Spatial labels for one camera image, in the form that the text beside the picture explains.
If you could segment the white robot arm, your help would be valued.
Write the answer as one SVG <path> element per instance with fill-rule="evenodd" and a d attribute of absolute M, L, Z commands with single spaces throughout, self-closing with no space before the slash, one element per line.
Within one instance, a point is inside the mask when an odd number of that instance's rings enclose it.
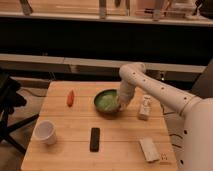
<path fill-rule="evenodd" d="M 119 103 L 125 108 L 139 87 L 185 119 L 180 171 L 213 171 L 213 98 L 201 98 L 145 74 L 134 62 L 119 69 Z"/>

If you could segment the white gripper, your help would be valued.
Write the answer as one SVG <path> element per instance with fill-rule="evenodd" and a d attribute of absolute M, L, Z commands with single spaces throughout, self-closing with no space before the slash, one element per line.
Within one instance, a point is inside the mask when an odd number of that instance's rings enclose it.
<path fill-rule="evenodd" d="M 130 89 L 119 89 L 117 92 L 120 110 L 123 111 L 127 108 L 133 98 L 133 92 Z"/>

